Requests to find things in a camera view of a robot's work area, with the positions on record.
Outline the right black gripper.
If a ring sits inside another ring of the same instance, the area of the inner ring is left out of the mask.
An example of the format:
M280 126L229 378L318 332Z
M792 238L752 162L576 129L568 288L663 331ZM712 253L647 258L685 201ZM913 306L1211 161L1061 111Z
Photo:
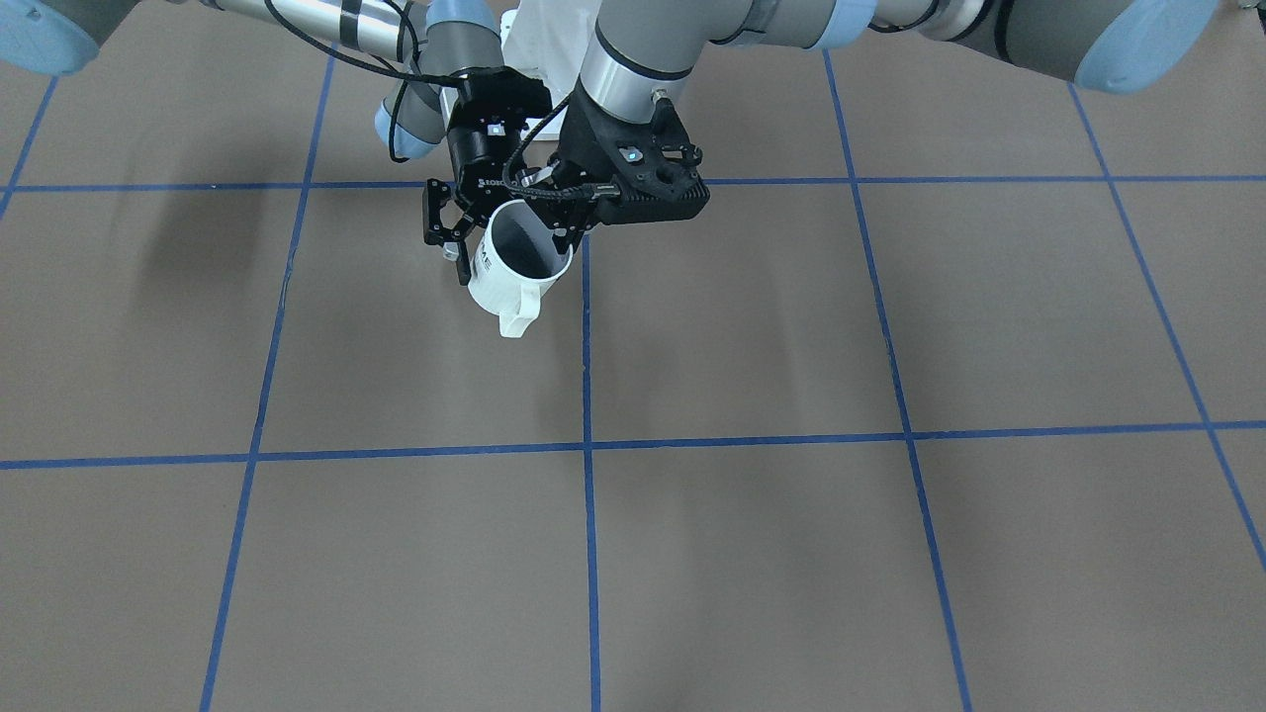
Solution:
M456 250L456 271L461 288L468 288L479 270L479 238L487 220L506 201L515 200L503 186L503 168L519 148L520 133L506 128L503 134L487 134L485 127L454 127L447 134L456 189L444 180L430 177L423 186L423 242L425 246ZM462 212L452 224L444 222L446 208L457 201Z

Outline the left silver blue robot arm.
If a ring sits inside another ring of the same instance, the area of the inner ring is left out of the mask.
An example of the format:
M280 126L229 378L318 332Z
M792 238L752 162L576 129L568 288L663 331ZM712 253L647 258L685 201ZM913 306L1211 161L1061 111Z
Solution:
M866 32L966 46L1108 94L1151 86L1196 44L1215 1L601 1L547 184L553 248L592 226L691 220L708 203L701 149L677 111L706 46L830 49Z

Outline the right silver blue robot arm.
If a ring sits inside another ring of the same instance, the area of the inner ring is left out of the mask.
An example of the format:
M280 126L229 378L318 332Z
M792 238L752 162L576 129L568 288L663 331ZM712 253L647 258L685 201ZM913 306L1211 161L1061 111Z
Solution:
M420 160L447 141L456 189L425 188L425 243L442 246L473 284L470 231L487 228L511 196L503 167L528 118L544 117L544 85L503 63L498 22L484 1L197 1L284 29L344 66L398 80L377 108L377 134L395 162ZM141 1L3 1L3 63L70 79L101 54ZM438 209L462 209L447 228Z

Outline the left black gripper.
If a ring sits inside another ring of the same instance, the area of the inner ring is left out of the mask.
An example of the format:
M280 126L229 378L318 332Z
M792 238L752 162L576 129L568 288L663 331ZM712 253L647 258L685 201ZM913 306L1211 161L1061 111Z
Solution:
M534 199L534 215L546 226L556 253L573 248L580 255L584 234L603 222L598 200L618 194L606 182L611 165L598 147L598 132L604 122L624 119L610 117L580 84L567 98L566 114L558 149L548 163L553 172L541 185L549 198Z

